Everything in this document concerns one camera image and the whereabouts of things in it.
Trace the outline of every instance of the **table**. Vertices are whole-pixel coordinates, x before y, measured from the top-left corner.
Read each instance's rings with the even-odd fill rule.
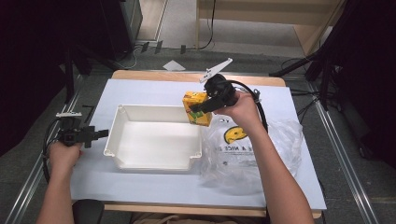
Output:
[[[110,129],[117,105],[180,105],[185,91],[202,91],[202,74],[117,71],[104,89],[92,117],[97,130]],[[226,76],[265,92],[262,104],[267,118],[292,117],[297,120],[290,90],[277,77]],[[272,106],[276,100],[282,106]],[[226,195],[200,185],[199,162],[185,173],[125,172],[103,155],[106,139],[85,148],[72,176],[72,199],[93,198],[103,201],[107,210],[264,217],[262,193]],[[311,205],[313,217],[320,217],[326,205],[307,150],[302,144],[302,165],[296,180]]]
[[[342,13],[344,0],[217,0],[216,20],[294,24],[304,54],[311,54],[327,28]],[[195,47],[200,19],[211,19],[213,0],[197,0]]]

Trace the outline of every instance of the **person's left arm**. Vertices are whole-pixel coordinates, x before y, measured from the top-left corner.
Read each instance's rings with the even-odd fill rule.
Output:
[[[81,145],[66,147],[60,142],[51,145],[49,150],[51,177],[37,224],[74,223],[70,179],[80,148]]]

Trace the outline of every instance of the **white desk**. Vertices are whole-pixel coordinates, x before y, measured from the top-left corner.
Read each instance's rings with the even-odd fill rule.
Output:
[[[251,86],[262,93],[268,119],[298,120],[289,88]],[[180,105],[185,91],[202,91],[198,82],[110,79],[92,117],[96,130],[110,129],[120,104]],[[265,216],[262,193],[227,195],[201,185],[197,162],[187,173],[139,172],[119,170],[103,155],[106,138],[84,149],[72,175],[72,199],[92,198],[105,202],[106,209],[186,214]],[[318,179],[305,140],[297,182],[303,189],[314,217],[326,209]]]

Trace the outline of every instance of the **white tray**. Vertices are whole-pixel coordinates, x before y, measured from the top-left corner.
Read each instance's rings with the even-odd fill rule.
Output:
[[[123,170],[190,170],[201,146],[184,107],[119,105],[104,154]]]

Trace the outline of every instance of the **white tabletop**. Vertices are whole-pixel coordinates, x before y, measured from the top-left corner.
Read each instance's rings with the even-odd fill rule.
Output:
[[[262,93],[262,106],[268,119],[298,121],[290,90],[286,87],[249,86]],[[96,130],[110,129],[118,105],[180,105],[186,91],[203,91],[193,82],[144,81],[110,79],[92,117]],[[126,172],[117,168],[103,151],[107,138],[92,142],[85,148],[72,175],[72,199],[96,199],[113,203],[184,204],[195,206],[265,207],[262,192],[230,195],[204,187],[200,178],[200,162],[185,173]],[[324,210],[318,178],[305,140],[302,162],[296,180],[311,209]]]

